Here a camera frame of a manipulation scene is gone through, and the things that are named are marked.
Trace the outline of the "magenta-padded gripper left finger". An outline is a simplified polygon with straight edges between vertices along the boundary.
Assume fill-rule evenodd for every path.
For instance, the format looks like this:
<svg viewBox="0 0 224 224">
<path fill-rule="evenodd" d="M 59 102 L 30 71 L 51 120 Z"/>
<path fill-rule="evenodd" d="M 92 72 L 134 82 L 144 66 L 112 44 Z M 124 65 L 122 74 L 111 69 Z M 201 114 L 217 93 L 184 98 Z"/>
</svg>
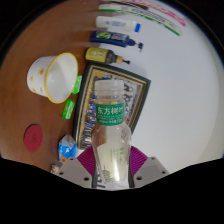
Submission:
<svg viewBox="0 0 224 224">
<path fill-rule="evenodd" d="M 84 150 L 78 157 L 69 158 L 57 172 L 57 176 L 84 188 L 93 187 L 96 172 L 93 148 Z"/>
</svg>

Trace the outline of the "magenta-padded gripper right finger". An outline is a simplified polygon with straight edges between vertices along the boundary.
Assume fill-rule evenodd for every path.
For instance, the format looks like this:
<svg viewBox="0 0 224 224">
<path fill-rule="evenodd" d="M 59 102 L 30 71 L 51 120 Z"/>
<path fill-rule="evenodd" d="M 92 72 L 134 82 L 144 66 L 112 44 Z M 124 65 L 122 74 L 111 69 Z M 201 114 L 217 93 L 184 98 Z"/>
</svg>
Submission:
<svg viewBox="0 0 224 224">
<path fill-rule="evenodd" d="M 128 182 L 130 188 L 140 188 L 169 174 L 156 157 L 147 157 L 132 146 L 129 159 Z"/>
</svg>

